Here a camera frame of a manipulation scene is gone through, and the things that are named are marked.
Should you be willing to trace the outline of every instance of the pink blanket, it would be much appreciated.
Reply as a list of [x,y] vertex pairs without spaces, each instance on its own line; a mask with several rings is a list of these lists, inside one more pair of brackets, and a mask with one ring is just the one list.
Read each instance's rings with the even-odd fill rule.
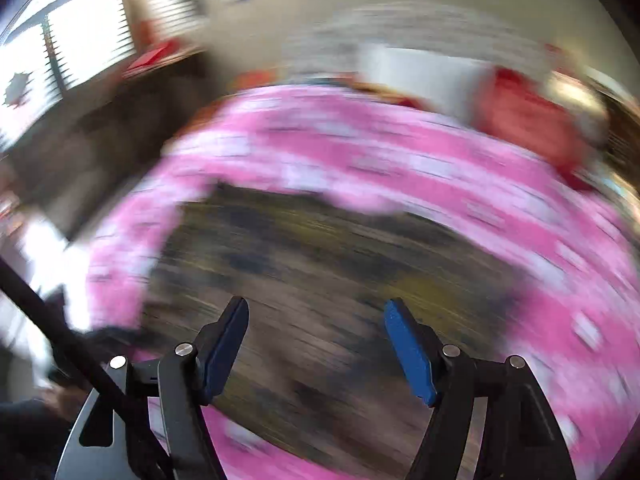
[[504,355],[522,355],[534,371],[580,480],[620,448],[640,412],[639,289],[618,216],[599,197],[440,115],[342,88],[255,89],[173,144],[103,222],[88,276],[94,326],[139,323],[178,204],[206,196],[216,179],[319,192],[360,212],[410,211],[525,269]]

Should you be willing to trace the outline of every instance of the camouflage fabric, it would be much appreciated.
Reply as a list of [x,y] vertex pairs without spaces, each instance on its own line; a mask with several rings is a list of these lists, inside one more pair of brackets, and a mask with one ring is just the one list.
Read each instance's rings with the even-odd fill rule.
[[[491,358],[518,280],[507,264],[411,214],[366,216],[313,196],[219,186],[184,204],[150,277],[143,326],[191,340],[231,295],[244,296],[249,330],[215,405],[296,455],[400,478],[430,410],[412,396],[386,337],[386,300],[402,297],[444,341]],[[478,424],[461,469],[468,476]]]

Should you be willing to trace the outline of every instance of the beige wall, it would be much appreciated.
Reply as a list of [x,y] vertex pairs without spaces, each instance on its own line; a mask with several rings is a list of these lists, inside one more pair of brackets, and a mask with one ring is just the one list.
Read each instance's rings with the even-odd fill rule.
[[[207,0],[210,20],[190,35],[212,50],[223,80],[275,65],[287,35],[363,4],[407,0]],[[525,36],[553,43],[581,64],[612,76],[640,95],[640,65],[598,0],[437,0],[489,12]]]

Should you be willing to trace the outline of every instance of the red pillow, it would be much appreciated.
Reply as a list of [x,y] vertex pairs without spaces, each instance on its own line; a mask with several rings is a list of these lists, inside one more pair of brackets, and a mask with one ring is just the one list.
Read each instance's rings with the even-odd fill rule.
[[569,183],[580,166],[584,144],[571,114],[537,94],[526,76],[496,68],[481,88],[476,127],[486,134],[542,156]]

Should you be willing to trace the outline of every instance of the silver screw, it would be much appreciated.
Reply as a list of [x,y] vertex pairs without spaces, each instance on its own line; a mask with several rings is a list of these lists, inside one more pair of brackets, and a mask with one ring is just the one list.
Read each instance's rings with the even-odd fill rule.
[[447,357],[458,357],[460,355],[460,348],[455,345],[444,345],[442,347],[442,353]]
[[109,361],[111,368],[122,368],[125,364],[127,364],[127,358],[124,357],[124,355],[116,355],[116,357]]
[[180,343],[177,347],[175,347],[176,355],[189,355],[193,351],[193,345],[191,343]]
[[524,368],[527,362],[519,355],[512,355],[509,357],[509,364],[514,368]]

